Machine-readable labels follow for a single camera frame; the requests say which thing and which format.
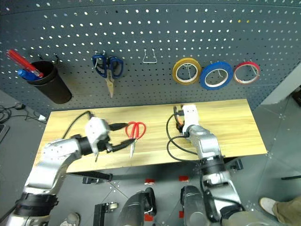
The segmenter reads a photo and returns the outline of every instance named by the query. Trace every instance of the robotic arm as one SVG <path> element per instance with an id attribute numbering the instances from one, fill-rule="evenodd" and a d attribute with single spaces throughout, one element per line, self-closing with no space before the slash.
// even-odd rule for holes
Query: robotic arm
<path id="1" fill-rule="evenodd" d="M 202 202 L 207 219 L 220 222 L 222 226 L 272 225 L 269 220 L 262 220 L 258 212 L 246 211 L 242 206 L 230 173 L 226 170 L 217 137 L 199 125 L 196 106 L 183 106 L 180 115 L 184 115 L 184 125 L 177 125 L 177 128 L 182 129 L 183 135 L 196 148 L 201 166 L 202 193 L 194 186 L 182 189 L 185 225 L 194 226 L 200 222 L 206 225 L 206 217 L 200 214 Z"/>
<path id="2" fill-rule="evenodd" d="M 85 127 L 87 137 L 55 140 L 42 150 L 43 160 L 32 168 L 15 211 L 9 216 L 7 226 L 47 226 L 50 211 L 58 204 L 58 194 L 68 166 L 83 155 L 107 150 L 114 152 L 127 147 L 134 139 L 113 146 L 109 143 L 110 130 L 125 127 L 126 123 L 108 125 L 100 118 L 91 117 Z"/>

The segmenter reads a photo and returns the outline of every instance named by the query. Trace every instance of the red pen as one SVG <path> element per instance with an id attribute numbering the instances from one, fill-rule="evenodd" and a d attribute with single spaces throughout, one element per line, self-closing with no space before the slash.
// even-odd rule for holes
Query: red pen
<path id="1" fill-rule="evenodd" d="M 23 67 L 25 70 L 30 71 L 31 73 L 35 74 L 39 78 L 43 78 L 44 74 L 36 69 L 31 63 L 29 63 L 23 56 L 18 54 L 16 51 L 10 49 L 6 52 L 7 56 Z"/>

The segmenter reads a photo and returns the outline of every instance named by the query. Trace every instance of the black cup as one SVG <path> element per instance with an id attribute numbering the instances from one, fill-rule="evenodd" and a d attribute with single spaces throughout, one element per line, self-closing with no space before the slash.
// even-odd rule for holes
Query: black cup
<path id="1" fill-rule="evenodd" d="M 51 62 L 42 60 L 33 62 L 32 65 L 42 72 L 44 77 L 35 81 L 27 81 L 29 84 L 33 85 L 56 104 L 64 104 L 71 99 L 72 94 L 70 90 Z"/>

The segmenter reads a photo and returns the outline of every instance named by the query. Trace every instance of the wooden tabletop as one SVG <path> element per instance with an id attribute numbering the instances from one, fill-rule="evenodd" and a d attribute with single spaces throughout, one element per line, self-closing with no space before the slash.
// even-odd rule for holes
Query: wooden tabletop
<path id="1" fill-rule="evenodd" d="M 195 103 L 195 105 L 200 118 L 199 124 L 217 136 L 223 155 L 236 157 L 267 153 L 246 99 L 202 102 Z M 173 106 L 171 104 L 90 109 L 97 117 L 105 119 L 108 123 L 144 122 L 147 126 L 146 133 L 137 141 L 132 159 L 129 157 L 129 148 L 115 153 L 101 152 L 97 162 L 95 162 L 94 155 L 90 154 L 72 163 L 67 172 L 175 162 L 176 160 L 172 159 L 166 151 L 168 141 L 166 121 L 173 113 Z M 43 146 L 48 142 L 61 138 L 69 124 L 86 110 L 51 113 L 38 149 L 35 164 L 42 158 L 41 150 Z M 87 121 L 87 116 L 78 120 L 67 137 L 74 134 L 85 136 L 84 128 Z M 179 135 L 175 128 L 174 119 L 170 121 L 169 132 L 172 137 Z M 124 129 L 110 132 L 110 137 L 111 143 L 114 145 L 127 139 Z M 195 151 L 190 142 L 184 138 L 180 138 L 176 142 L 184 148 Z M 181 151 L 173 145 L 170 145 L 170 150 L 174 156 L 181 159 L 193 160 L 197 158 L 196 155 Z"/>

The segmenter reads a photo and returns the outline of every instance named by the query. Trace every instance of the white shoe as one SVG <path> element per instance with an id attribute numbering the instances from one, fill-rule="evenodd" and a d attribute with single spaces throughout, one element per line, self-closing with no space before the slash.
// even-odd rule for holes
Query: white shoe
<path id="1" fill-rule="evenodd" d="M 60 226 L 79 226 L 80 216 L 78 213 L 70 213 Z"/>
<path id="2" fill-rule="evenodd" d="M 269 214 L 275 216 L 273 213 L 273 206 L 275 205 L 276 201 L 270 198 L 263 197 L 259 200 L 259 205 Z"/>

